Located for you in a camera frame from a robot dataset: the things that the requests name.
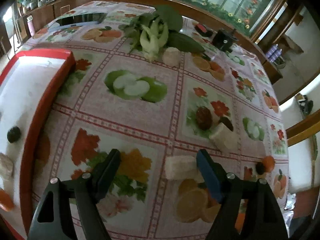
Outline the black pot on table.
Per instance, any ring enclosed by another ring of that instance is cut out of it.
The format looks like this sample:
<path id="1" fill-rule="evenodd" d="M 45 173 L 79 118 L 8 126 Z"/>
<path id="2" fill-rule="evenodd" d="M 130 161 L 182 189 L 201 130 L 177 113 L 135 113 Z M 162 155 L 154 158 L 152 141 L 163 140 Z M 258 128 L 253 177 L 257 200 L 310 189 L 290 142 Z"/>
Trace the black pot on table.
<path id="1" fill-rule="evenodd" d="M 232 31 L 226 31 L 225 29 L 220 29 L 216 35 L 213 37 L 212 45 L 220 51 L 231 52 L 232 45 L 238 42 L 235 36 L 236 29 Z"/>

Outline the pink thermos bottle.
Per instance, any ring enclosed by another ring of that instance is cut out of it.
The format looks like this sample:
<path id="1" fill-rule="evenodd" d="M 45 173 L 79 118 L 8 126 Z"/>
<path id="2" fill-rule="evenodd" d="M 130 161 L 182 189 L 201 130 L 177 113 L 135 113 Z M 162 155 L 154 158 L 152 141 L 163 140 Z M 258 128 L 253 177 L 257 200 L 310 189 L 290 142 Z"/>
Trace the pink thermos bottle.
<path id="1" fill-rule="evenodd" d="M 29 28 L 29 32 L 31 36 L 34 36 L 35 34 L 35 29 L 34 29 L 34 25 L 33 25 L 33 16 L 29 15 L 27 17 L 27 24 L 28 24 L 28 28 Z"/>

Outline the small white round piece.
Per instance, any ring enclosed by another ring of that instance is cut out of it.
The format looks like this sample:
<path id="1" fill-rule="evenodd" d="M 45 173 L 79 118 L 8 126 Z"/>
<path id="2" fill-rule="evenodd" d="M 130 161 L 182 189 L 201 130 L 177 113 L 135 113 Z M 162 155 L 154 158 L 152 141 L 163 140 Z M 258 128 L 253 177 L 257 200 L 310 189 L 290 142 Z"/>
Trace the small white round piece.
<path id="1" fill-rule="evenodd" d="M 170 67 L 177 67 L 180 64 L 181 52 L 174 47 L 168 47 L 162 56 L 162 61 L 164 64 Z"/>

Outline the green leafy bok choy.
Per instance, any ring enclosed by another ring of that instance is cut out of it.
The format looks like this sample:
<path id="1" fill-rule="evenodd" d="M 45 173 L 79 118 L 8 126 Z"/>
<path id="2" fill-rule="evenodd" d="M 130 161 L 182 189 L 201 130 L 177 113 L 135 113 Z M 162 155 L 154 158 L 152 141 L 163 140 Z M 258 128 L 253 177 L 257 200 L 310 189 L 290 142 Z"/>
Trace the green leafy bok choy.
<path id="1" fill-rule="evenodd" d="M 176 10 L 168 5 L 157 5 L 153 12 L 135 16 L 119 29 L 131 40 L 131 51 L 141 51 L 152 62 L 166 46 L 170 32 L 178 33 L 182 27 L 183 18 Z"/>

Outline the small orange far right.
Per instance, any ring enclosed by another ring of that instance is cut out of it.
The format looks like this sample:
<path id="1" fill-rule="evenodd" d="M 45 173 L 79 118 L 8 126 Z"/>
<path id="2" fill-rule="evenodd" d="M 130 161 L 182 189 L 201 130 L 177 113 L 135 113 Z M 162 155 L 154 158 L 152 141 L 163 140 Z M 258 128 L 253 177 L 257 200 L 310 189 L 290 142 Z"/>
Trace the small orange far right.
<path id="1" fill-rule="evenodd" d="M 270 173 L 274 170 L 275 160 L 271 155 L 266 156 L 261 162 L 264 167 L 264 172 Z"/>

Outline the black rectangular tray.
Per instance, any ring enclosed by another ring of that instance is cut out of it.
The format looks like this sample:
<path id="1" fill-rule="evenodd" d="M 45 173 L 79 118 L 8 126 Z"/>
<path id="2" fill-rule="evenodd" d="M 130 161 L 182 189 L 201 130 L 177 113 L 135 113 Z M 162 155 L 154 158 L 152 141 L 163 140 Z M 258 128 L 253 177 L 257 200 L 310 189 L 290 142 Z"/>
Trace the black rectangular tray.
<path id="1" fill-rule="evenodd" d="M 107 16 L 107 13 L 103 13 L 103 12 L 71 15 L 68 17 L 57 19 L 53 23 L 53 26 L 62 27 L 62 26 L 82 24 L 82 23 L 101 23 L 106 16 Z"/>

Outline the floral fruit print tablecloth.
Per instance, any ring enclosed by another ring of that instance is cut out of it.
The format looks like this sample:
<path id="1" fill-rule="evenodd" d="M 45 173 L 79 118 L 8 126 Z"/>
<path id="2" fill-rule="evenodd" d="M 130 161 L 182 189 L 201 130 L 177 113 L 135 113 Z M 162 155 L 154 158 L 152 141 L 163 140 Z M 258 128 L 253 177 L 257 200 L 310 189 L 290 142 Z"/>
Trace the floral fruit print tablecloth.
<path id="1" fill-rule="evenodd" d="M 125 156 L 112 191 L 98 206 L 114 239 L 202 239 L 213 222 L 214 201 L 206 213 L 183 220 L 174 204 L 191 189 L 190 207 L 205 191 L 195 181 L 168 181 L 165 159 L 204 148 L 228 172 L 250 180 L 255 164 L 275 159 L 265 177 L 283 208 L 287 197 L 288 156 L 285 128 L 271 83 L 257 57 L 237 47 L 227 55 L 205 43 L 208 59 L 182 53 L 170 67 L 132 52 L 119 29 L 150 7 L 93 1 L 70 11 L 106 12 L 106 21 L 66 30 L 40 30 L 27 41 L 30 48 L 70 49 L 76 70 L 63 84 L 39 140 L 34 158 L 33 211 L 52 176 L 77 178 L 117 148 Z M 196 111 L 207 107 L 212 126 L 199 129 Z M 209 136 L 225 116 L 238 142 L 231 152 L 220 151 Z"/>

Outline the white yam piece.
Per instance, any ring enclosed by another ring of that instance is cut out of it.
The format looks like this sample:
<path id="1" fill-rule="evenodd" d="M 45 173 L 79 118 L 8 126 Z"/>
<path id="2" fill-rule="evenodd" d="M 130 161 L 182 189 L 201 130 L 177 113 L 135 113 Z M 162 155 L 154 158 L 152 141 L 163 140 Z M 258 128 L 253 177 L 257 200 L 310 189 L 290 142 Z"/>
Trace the white yam piece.
<path id="1" fill-rule="evenodd" d="M 167 157 L 164 170 L 167 180 L 195 179 L 199 175 L 196 158 L 189 155 Z"/>
<path id="2" fill-rule="evenodd" d="M 222 152 L 231 152 L 237 148 L 237 136 L 225 124 L 219 123 L 209 136 L 209 140 Z"/>

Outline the red black box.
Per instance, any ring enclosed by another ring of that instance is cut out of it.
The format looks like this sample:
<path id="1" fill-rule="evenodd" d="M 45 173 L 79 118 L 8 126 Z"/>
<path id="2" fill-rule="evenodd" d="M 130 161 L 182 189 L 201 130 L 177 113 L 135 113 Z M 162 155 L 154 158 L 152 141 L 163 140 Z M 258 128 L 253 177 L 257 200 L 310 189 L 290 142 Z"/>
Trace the red black box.
<path id="1" fill-rule="evenodd" d="M 199 23 L 194 25 L 194 29 L 203 37 L 211 37 L 213 35 L 212 30 Z"/>

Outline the green cucumber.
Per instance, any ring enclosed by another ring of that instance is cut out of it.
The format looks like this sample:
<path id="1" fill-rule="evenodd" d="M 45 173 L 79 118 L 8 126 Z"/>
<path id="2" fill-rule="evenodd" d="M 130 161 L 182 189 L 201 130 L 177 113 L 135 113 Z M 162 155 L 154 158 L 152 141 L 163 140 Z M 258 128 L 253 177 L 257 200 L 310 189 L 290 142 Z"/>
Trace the green cucumber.
<path id="1" fill-rule="evenodd" d="M 203 53 L 205 49 L 193 38 L 182 33 L 171 33 L 168 39 L 171 47 L 175 47 L 182 52 Z"/>

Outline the red rimmed white tray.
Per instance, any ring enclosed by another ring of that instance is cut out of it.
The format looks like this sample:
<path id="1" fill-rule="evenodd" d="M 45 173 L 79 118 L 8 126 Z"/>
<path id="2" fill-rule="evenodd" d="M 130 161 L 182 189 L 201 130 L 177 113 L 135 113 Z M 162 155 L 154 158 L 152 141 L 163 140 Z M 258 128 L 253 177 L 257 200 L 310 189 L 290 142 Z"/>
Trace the red rimmed white tray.
<path id="1" fill-rule="evenodd" d="M 1 189 L 15 205 L 9 212 L 1 209 L 1 217 L 23 239 L 33 217 L 33 162 L 40 130 L 74 66 L 70 50 L 38 48 L 20 51 L 1 72 L 1 154 L 11 161 L 10 175 L 1 178 Z M 10 143 L 7 132 L 14 126 L 20 128 L 21 138 Z"/>

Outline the dark passion fruit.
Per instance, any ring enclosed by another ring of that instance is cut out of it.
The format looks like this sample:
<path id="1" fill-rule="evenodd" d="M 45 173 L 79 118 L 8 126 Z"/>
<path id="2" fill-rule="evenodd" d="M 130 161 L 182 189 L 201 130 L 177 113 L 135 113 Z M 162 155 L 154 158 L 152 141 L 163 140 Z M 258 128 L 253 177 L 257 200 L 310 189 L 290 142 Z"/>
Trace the dark passion fruit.
<path id="1" fill-rule="evenodd" d="M 19 141 L 20 138 L 21 138 L 21 130 L 18 126 L 14 126 L 8 130 L 8 132 L 7 132 L 8 142 L 14 143 L 14 142 Z"/>
<path id="2" fill-rule="evenodd" d="M 262 176 L 265 173 L 265 167 L 263 163 L 262 162 L 256 163 L 255 170 L 258 175 Z"/>
<path id="3" fill-rule="evenodd" d="M 232 124 L 231 120 L 229 120 L 227 117 L 222 116 L 219 119 L 219 123 L 223 123 L 230 131 L 234 131 L 233 124 Z"/>

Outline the brownish passion fruit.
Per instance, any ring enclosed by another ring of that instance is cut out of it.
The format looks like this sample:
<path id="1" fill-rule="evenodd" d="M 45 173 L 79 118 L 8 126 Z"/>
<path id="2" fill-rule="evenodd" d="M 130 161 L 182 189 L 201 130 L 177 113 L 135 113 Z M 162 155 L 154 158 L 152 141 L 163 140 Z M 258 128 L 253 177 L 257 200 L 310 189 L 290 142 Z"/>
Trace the brownish passion fruit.
<path id="1" fill-rule="evenodd" d="M 199 107 L 196 111 L 196 123 L 201 130 L 208 130 L 211 128 L 213 120 L 212 114 L 207 107 Z"/>

